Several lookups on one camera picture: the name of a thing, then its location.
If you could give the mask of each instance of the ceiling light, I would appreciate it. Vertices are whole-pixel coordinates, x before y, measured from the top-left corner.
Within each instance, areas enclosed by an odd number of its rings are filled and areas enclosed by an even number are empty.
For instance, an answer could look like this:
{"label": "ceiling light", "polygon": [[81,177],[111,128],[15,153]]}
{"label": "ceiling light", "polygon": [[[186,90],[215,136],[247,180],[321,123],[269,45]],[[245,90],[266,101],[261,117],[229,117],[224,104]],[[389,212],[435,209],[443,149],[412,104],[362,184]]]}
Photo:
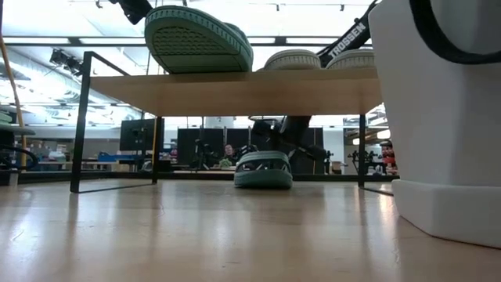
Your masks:
{"label": "ceiling light", "polygon": [[96,45],[144,45],[144,38],[80,38],[82,44]]}
{"label": "ceiling light", "polygon": [[6,44],[70,44],[68,38],[4,37]]}
{"label": "ceiling light", "polygon": [[331,44],[336,40],[337,38],[288,38],[286,42],[288,44]]}
{"label": "ceiling light", "polygon": [[88,107],[106,107],[111,106],[111,103],[89,103]]}
{"label": "ceiling light", "polygon": [[27,107],[55,107],[61,106],[61,103],[21,103],[21,106]]}
{"label": "ceiling light", "polygon": [[389,129],[377,133],[378,139],[389,139],[390,137],[391,137],[391,132]]}
{"label": "ceiling light", "polygon": [[272,44],[275,43],[275,38],[247,38],[251,44]]}
{"label": "ceiling light", "polygon": [[27,127],[52,127],[57,126],[57,124],[26,124]]}

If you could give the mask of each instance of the desk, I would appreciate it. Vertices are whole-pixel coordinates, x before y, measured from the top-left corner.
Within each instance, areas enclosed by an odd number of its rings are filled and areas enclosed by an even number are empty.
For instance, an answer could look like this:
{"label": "desk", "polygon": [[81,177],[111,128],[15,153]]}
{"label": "desk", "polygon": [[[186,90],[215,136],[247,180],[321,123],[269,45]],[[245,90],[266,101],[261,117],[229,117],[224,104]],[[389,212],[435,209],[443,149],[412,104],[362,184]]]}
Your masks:
{"label": "desk", "polygon": [[[92,58],[123,76],[92,77]],[[255,73],[213,73],[130,76],[94,52],[85,52],[78,108],[74,161],[81,163],[90,88],[155,114],[154,147],[162,146],[165,116],[359,114],[360,151],[365,150],[366,113],[382,103],[375,68],[351,70],[276,70]],[[159,159],[155,150],[153,159]],[[157,183],[158,162],[152,182]],[[359,164],[363,172],[365,164]],[[359,186],[365,176],[359,173]],[[74,165],[70,191],[79,193],[81,166]]]}

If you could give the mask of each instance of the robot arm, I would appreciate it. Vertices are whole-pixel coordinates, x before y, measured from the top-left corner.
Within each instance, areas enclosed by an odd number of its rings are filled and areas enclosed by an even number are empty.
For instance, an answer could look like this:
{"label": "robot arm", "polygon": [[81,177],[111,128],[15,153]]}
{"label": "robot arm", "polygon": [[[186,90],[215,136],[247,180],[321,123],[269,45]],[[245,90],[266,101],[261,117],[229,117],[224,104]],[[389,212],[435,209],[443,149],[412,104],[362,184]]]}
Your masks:
{"label": "robot arm", "polygon": [[293,152],[290,152],[290,159],[295,155],[296,150],[313,160],[323,159],[326,156],[326,151],[323,148],[309,146],[301,142],[309,126],[310,118],[310,116],[287,116],[282,121],[278,121],[250,117],[254,121],[252,132],[260,136],[267,136],[271,150],[278,150],[280,145],[289,144],[295,148]]}
{"label": "robot arm", "polygon": [[360,18],[355,19],[355,24],[339,37],[333,44],[327,46],[317,53],[325,67],[335,56],[343,51],[354,50],[362,47],[370,39],[369,13],[376,7],[379,0],[374,0],[367,9],[367,12]]}

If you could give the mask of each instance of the shoe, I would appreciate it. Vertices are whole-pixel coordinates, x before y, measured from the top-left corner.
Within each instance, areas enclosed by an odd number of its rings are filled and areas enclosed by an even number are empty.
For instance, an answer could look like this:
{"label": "shoe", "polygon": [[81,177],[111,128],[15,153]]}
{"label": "shoe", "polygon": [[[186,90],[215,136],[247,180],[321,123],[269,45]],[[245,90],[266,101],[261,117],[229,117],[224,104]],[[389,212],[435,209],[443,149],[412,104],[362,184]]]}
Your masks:
{"label": "shoe", "polygon": [[265,64],[267,71],[319,70],[320,58],[313,52],[302,49],[280,51],[271,56]]}
{"label": "shoe", "polygon": [[374,51],[367,49],[349,50],[342,52],[332,59],[326,69],[342,70],[354,67],[375,67]]}
{"label": "shoe", "polygon": [[244,154],[236,164],[234,181],[237,188],[290,189],[289,157],[279,151]]}
{"label": "shoe", "polygon": [[0,122],[1,123],[4,123],[4,124],[8,124],[10,122],[12,122],[12,118],[7,115],[7,114],[4,114],[4,113],[0,113]]}
{"label": "shoe", "polygon": [[145,22],[146,45],[170,74],[251,71],[254,54],[247,36],[198,9],[166,5]]}

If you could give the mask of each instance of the black metal frame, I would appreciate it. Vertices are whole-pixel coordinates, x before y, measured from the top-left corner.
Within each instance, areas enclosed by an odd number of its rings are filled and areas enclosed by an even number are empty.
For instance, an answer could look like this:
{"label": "black metal frame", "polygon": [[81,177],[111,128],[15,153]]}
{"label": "black metal frame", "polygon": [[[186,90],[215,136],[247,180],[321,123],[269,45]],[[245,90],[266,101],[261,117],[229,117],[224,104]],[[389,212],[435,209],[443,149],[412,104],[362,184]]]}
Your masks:
{"label": "black metal frame", "polygon": [[[85,116],[87,114],[88,94],[90,91],[90,84],[91,84],[90,82],[91,82],[92,58],[95,58],[95,59],[103,62],[108,67],[111,67],[112,69],[119,72],[120,74],[129,75],[127,72],[123,71],[122,69],[115,66],[110,61],[104,59],[99,54],[97,54],[93,51],[89,51],[89,52],[84,53],[84,61],[83,61],[82,70],[81,70],[82,71],[82,82],[81,82],[80,105],[78,108],[77,130],[75,133],[73,166],[71,168],[70,192],[71,193],[91,193],[91,192],[115,190],[115,189],[122,189],[122,188],[131,188],[131,187],[138,187],[138,186],[149,186],[149,185],[157,184],[158,179],[171,178],[172,177],[171,175],[170,175],[170,177],[166,177],[166,175],[161,175],[159,177],[159,161],[158,161],[159,156],[160,156],[160,149],[159,148],[162,147],[162,143],[161,143],[162,136],[161,135],[163,135],[164,133],[162,131],[163,118],[156,117],[154,145],[153,145],[153,157],[152,157],[153,171],[151,174],[140,175],[140,177],[127,177],[127,178],[138,178],[138,179],[151,178],[151,180],[152,180],[151,184],[139,184],[139,185],[134,185],[134,186],[118,186],[118,187],[104,188],[104,189],[98,189],[98,190],[80,191],[80,180],[81,180],[82,176],[84,176],[84,175],[82,175],[81,164],[82,164],[82,156],[83,156],[84,141],[85,141],[85,126],[86,126]],[[366,147],[366,115],[365,114],[360,114],[359,139],[360,139],[359,152],[361,154],[361,157],[359,157],[359,174],[357,175],[356,180],[358,180],[359,188],[365,189],[366,180],[375,181],[374,179],[367,177],[367,175],[365,175],[366,163],[365,163],[365,158],[363,157],[363,152],[365,152],[365,147]],[[353,178],[353,176],[349,176],[346,179],[350,179],[351,181],[355,180]],[[310,179],[307,177],[307,179],[305,179],[305,180],[315,181],[316,178],[313,177]],[[333,179],[328,179],[328,178],[325,178],[325,179],[322,178],[320,180],[333,181]]]}
{"label": "black metal frame", "polygon": [[131,187],[138,187],[138,186],[148,186],[152,184],[157,184],[158,180],[158,159],[160,156],[160,150],[159,148],[162,146],[161,144],[161,135],[164,134],[161,129],[162,129],[162,122],[163,119],[162,117],[157,117],[155,120],[155,133],[154,133],[154,146],[153,146],[153,157],[152,157],[152,163],[153,163],[153,172],[151,174],[151,179],[152,183],[151,184],[139,184],[139,185],[133,185],[133,186],[118,186],[118,187],[111,187],[111,188],[104,188],[104,189],[97,189],[97,190],[86,190],[86,191],[80,191],[80,180],[82,177],[82,171],[81,171],[81,163],[82,163],[82,157],[84,153],[84,142],[85,142],[85,116],[87,115],[87,108],[88,108],[88,94],[90,91],[90,86],[91,86],[91,65],[92,65],[92,58],[95,58],[102,63],[106,64],[108,67],[111,67],[115,71],[119,72],[122,75],[130,75],[124,70],[120,69],[119,67],[115,66],[112,64],[110,61],[104,59],[101,57],[99,54],[93,52],[93,51],[87,51],[84,52],[84,61],[82,63],[82,79],[81,79],[81,91],[80,91],[80,101],[79,101],[79,106],[78,106],[78,118],[77,118],[77,130],[75,132],[75,143],[74,143],[74,154],[73,154],[73,165],[71,167],[71,181],[70,181],[70,192],[71,193],[91,193],[91,192],[98,192],[98,191],[106,191],[106,190],[115,190],[115,189],[121,189],[121,188],[131,188]]}
{"label": "black metal frame", "polygon": [[[317,38],[328,38],[332,39],[332,42],[335,42],[341,36],[248,36],[249,39],[252,38],[273,38],[273,42],[270,43],[251,43],[250,45],[253,47],[277,47],[277,46],[297,46],[297,47],[326,47],[332,43],[288,43],[287,39],[317,39]],[[86,47],[86,48],[97,48],[97,47],[146,47],[146,43],[85,43],[85,39],[144,39],[142,37],[116,37],[116,36],[5,36],[5,39],[16,40],[17,38],[22,38],[22,42],[10,42],[6,43],[7,46],[16,46],[16,47]],[[40,38],[62,38],[68,39],[67,43],[40,43]],[[36,43],[30,43],[30,40],[33,39]],[[363,47],[372,47],[372,44],[364,44]]]}

